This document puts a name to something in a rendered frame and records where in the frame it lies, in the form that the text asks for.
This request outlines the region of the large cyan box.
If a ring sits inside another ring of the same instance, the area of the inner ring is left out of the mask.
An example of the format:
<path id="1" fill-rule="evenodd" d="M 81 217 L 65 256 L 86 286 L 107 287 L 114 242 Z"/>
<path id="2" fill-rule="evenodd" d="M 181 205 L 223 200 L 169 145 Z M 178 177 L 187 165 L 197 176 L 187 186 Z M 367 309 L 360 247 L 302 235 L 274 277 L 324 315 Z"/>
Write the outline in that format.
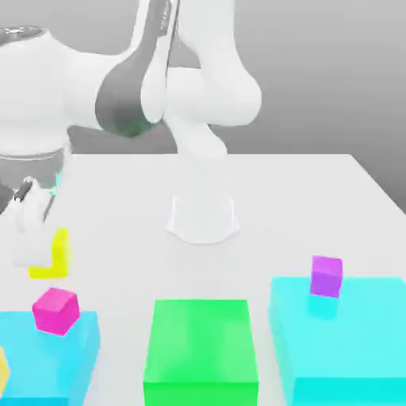
<path id="1" fill-rule="evenodd" d="M 309 286 L 270 285 L 285 406 L 406 406 L 406 282 L 347 278 L 337 299 Z"/>

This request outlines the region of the large green box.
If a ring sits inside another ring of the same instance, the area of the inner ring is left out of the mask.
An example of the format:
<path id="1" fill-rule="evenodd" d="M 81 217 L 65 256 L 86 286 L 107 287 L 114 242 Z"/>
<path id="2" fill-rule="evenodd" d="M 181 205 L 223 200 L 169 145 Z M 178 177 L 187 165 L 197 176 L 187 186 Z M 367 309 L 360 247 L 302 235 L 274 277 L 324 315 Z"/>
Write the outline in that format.
<path id="1" fill-rule="evenodd" d="M 259 375 L 245 300 L 157 300 L 144 406 L 257 406 Z"/>

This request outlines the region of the small purple cube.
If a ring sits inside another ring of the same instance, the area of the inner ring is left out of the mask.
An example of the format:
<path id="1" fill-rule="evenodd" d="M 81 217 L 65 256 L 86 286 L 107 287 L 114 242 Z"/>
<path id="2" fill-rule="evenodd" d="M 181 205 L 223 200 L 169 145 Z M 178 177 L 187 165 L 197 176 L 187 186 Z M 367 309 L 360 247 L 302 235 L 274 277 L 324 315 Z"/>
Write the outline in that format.
<path id="1" fill-rule="evenodd" d="M 342 283 L 342 259 L 313 255 L 310 282 L 312 295 L 338 299 Z"/>

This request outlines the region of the small orange cube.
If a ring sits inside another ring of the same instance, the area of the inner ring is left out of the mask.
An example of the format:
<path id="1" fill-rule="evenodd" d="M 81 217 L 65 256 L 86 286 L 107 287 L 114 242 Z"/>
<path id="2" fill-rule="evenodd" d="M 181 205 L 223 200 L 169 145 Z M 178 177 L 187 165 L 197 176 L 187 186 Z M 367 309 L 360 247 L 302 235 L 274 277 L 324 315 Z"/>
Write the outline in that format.
<path id="1" fill-rule="evenodd" d="M 10 377 L 10 368 L 6 359 L 5 352 L 3 348 L 0 347 L 0 398 L 2 397 L 9 377 Z"/>

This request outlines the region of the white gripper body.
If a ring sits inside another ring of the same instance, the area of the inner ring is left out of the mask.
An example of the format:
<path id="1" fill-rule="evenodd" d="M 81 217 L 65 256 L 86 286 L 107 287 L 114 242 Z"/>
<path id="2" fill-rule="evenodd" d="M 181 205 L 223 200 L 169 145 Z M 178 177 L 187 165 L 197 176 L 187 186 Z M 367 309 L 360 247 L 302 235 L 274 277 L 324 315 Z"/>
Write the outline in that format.
<path id="1" fill-rule="evenodd" d="M 47 190 L 33 186 L 14 217 L 16 233 L 13 259 L 19 266 L 48 268 L 52 265 L 55 230 L 44 222 L 50 200 Z"/>

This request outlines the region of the small yellow cube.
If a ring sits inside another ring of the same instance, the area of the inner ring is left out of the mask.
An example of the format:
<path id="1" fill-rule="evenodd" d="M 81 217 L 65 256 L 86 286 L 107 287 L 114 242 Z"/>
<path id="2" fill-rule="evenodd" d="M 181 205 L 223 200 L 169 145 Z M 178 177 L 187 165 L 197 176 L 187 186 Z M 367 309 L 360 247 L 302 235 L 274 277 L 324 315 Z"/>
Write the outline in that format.
<path id="1" fill-rule="evenodd" d="M 71 263 L 71 243 L 67 228 L 58 228 L 51 245 L 52 265 L 50 267 L 29 267 L 33 279 L 66 278 Z"/>

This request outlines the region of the small magenta cube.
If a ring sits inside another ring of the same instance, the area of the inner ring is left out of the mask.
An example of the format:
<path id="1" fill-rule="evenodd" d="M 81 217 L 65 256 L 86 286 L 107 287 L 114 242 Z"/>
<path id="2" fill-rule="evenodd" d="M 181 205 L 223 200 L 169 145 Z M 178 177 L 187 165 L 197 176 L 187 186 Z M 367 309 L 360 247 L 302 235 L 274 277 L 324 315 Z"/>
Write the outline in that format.
<path id="1" fill-rule="evenodd" d="M 51 287 L 33 304 L 32 311 L 37 330 L 65 336 L 80 317 L 78 296 Z"/>

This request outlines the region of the large sky blue box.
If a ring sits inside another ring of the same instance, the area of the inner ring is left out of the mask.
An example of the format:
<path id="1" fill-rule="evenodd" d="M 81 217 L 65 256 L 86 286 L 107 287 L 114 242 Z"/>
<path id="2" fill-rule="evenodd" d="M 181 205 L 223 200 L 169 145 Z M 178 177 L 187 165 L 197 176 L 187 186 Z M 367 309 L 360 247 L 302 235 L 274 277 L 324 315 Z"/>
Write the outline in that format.
<path id="1" fill-rule="evenodd" d="M 96 312 L 82 312 L 64 336 L 37 330 L 31 312 L 0 312 L 10 368 L 0 406 L 83 406 L 100 343 Z"/>

